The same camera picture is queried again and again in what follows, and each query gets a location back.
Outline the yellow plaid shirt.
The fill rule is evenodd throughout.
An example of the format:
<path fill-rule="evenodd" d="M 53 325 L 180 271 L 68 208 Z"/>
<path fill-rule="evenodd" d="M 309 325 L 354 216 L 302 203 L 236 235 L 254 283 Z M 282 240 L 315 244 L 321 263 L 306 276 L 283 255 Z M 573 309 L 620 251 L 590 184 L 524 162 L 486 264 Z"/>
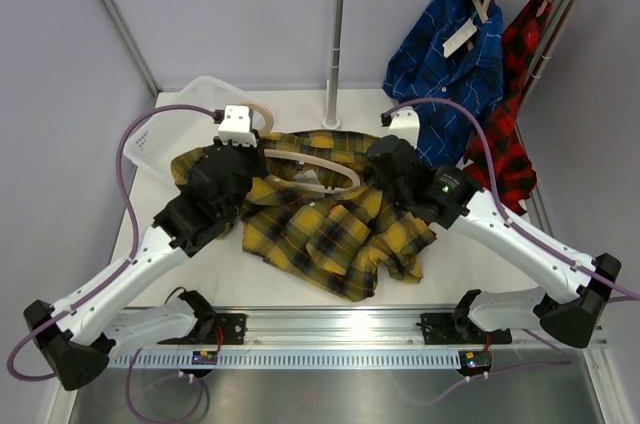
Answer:
<path fill-rule="evenodd" d="M 241 208 L 243 251 L 353 302 L 374 295 L 381 267 L 393 279 L 419 283 L 419 255 L 436 236 L 370 184 L 366 152 L 376 140 L 364 133 L 330 130 L 264 136 L 265 148 L 341 164 L 359 175 L 361 185 L 335 194 L 307 191 L 292 183 L 296 170 L 314 169 L 326 186 L 346 188 L 349 181 L 315 166 L 268 159 L 267 176 L 254 179 Z"/>

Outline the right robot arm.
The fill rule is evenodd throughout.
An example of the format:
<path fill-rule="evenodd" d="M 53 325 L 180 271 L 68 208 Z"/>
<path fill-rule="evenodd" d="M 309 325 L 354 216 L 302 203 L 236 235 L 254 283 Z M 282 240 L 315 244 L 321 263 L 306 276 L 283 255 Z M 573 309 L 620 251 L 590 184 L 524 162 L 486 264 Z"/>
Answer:
<path fill-rule="evenodd" d="M 394 135 L 374 142 L 366 159 L 374 186 L 396 207 L 474 240 L 535 282 L 520 291 L 466 292 L 449 326 L 460 339 L 527 329 L 573 348 L 589 345 L 621 270 L 617 258 L 562 244 L 506 209 L 461 169 L 428 168 L 408 141 Z"/>

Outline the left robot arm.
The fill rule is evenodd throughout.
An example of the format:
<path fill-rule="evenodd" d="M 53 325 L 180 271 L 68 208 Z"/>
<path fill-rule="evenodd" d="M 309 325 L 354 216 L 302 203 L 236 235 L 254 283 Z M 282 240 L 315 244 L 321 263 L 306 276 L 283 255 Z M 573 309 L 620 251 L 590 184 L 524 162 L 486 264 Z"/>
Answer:
<path fill-rule="evenodd" d="M 169 340 L 202 343 L 212 336 L 216 312 L 196 291 L 146 310 L 124 309 L 228 231 L 254 179 L 266 174 L 261 147 L 216 140 L 188 171 L 179 195 L 134 244 L 132 255 L 54 303 L 36 300 L 24 310 L 36 347 L 65 390 L 84 387 L 111 361 L 139 348 Z"/>

